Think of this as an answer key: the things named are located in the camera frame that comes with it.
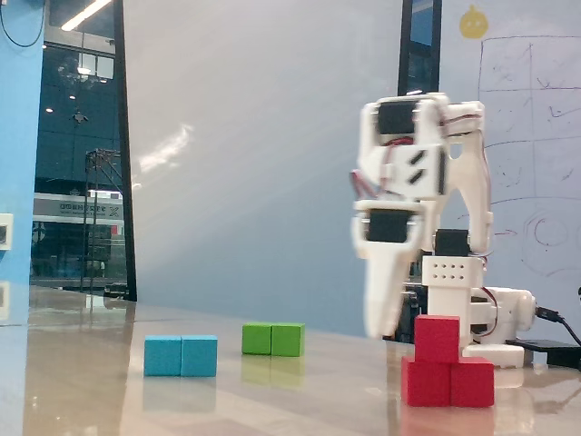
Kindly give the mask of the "white gripper, black motor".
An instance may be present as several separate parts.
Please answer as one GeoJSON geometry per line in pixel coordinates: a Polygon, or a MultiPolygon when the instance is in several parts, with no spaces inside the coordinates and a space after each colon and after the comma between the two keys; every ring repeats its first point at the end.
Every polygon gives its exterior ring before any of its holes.
{"type": "Polygon", "coordinates": [[[425,233],[426,208],[411,201],[366,199],[356,201],[353,209],[353,246],[359,258],[366,258],[365,332],[381,339],[399,325],[410,266],[425,233]],[[371,254],[376,248],[386,248],[388,255],[371,254]]]}

